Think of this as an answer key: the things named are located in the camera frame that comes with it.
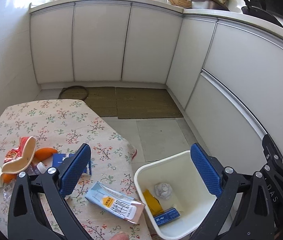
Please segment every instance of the floral tablecloth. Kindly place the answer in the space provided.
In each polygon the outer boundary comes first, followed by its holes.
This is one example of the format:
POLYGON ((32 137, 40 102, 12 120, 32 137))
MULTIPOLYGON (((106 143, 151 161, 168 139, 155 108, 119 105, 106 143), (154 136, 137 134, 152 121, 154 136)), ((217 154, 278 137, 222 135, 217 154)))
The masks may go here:
MULTIPOLYGON (((92 176, 81 176, 67 203, 92 238, 109 240, 114 234, 124 231, 131 240, 151 239, 143 216, 134 225, 84 198, 96 181, 129 196, 138 198, 138 195, 131 169, 136 149, 83 101, 45 100, 8 107, 0 117, 0 166, 6 152, 18 147, 22 136, 35 136, 37 149, 53 147, 60 153, 75 153, 82 143, 90 145, 92 176)), ((51 159, 45 164, 50 166, 51 159)), ((62 233, 44 194, 41 200, 53 230, 62 233)), ((4 200, 3 188, 0 188, 0 230, 6 236, 8 209, 9 202, 4 200)))

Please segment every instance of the countertop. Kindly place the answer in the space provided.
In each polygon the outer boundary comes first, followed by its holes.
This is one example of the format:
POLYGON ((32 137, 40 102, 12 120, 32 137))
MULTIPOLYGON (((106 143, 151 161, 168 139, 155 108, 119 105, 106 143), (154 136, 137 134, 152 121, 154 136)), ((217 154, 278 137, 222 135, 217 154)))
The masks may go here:
MULTIPOLYGON (((90 1, 90 0, 55 0, 52 2, 44 3, 42 5, 38 5, 36 7, 30 8, 29 12, 34 13, 36 11, 40 11, 42 9, 53 7, 56 5, 79 2, 79 1, 90 1)), ((241 22, 247 25, 254 26, 268 33, 271 33, 283 40, 283 28, 273 23, 267 22, 265 20, 241 13, 222 11, 222 10, 209 10, 209 9, 182 9, 180 7, 176 7, 170 4, 166 4, 154 0, 113 0, 113 1, 126 1, 126 2, 148 4, 160 8, 165 8, 178 13, 182 13, 184 15, 200 15, 200 16, 211 16, 211 17, 229 19, 236 22, 241 22)))

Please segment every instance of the blue box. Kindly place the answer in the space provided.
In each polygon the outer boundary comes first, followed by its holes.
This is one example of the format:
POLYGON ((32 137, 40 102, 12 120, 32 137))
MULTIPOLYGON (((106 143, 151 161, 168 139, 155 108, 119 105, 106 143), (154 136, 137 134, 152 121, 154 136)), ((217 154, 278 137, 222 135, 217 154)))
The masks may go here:
POLYGON ((168 223, 169 221, 174 220, 175 218, 179 217, 180 214, 174 207, 165 210, 163 213, 154 216, 156 224, 161 226, 163 224, 168 223))
MULTIPOLYGON (((68 153, 54 153, 52 155, 52 166, 58 167, 66 158, 72 157, 74 155, 75 155, 74 153, 69 153, 69 154, 68 153)), ((87 169, 88 169, 89 175, 91 175, 91 161, 88 162, 87 167, 83 171, 84 173, 83 175, 88 175, 87 169)))

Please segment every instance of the floor tile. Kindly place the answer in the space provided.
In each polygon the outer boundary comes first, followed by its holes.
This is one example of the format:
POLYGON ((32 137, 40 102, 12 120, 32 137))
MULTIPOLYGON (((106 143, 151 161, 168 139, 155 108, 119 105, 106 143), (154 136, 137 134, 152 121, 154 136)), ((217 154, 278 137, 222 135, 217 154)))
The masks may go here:
POLYGON ((192 146, 194 143, 197 142, 195 135, 191 131, 190 127, 188 126, 185 119, 177 119, 176 120, 179 127, 181 128, 182 133, 184 134, 189 146, 192 146))
POLYGON ((142 166, 144 166, 144 165, 146 165, 146 164, 149 164, 149 163, 153 163, 153 162, 132 163, 132 164, 131 164, 132 172, 135 174, 136 171, 137 171, 140 167, 142 167, 142 166))
POLYGON ((57 99, 60 92, 61 92, 61 88, 60 89, 43 89, 39 92, 38 96, 35 98, 34 101, 57 99))
POLYGON ((137 121, 145 161, 157 161, 189 150, 176 120, 137 121))
POLYGON ((126 121, 107 121, 111 128, 118 132, 122 137, 124 137, 131 145, 137 149, 137 155, 132 160, 132 163, 144 162, 144 154, 141 146, 141 141, 139 137, 138 127, 136 121, 126 120, 126 121))
POLYGON ((161 120, 176 120, 176 118, 142 118, 142 119, 132 119, 132 120, 135 120, 135 121, 161 121, 161 120))
POLYGON ((120 121, 118 119, 118 116, 109 116, 109 117, 103 117, 102 118, 105 122, 108 122, 108 121, 120 121))

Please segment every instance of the blue gripper pad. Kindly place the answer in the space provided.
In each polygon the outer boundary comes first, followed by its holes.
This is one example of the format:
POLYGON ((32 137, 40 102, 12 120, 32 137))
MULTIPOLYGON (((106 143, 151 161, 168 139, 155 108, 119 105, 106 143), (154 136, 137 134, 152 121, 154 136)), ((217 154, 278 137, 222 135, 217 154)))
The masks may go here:
POLYGON ((197 144, 191 146, 190 157, 209 193, 219 198, 222 193, 221 178, 197 144))
POLYGON ((62 197, 70 195, 73 192, 80 176, 90 161, 91 150, 89 145, 83 144, 75 153, 74 157, 69 157, 65 160, 70 158, 73 158, 73 160, 60 178, 59 193, 62 197))

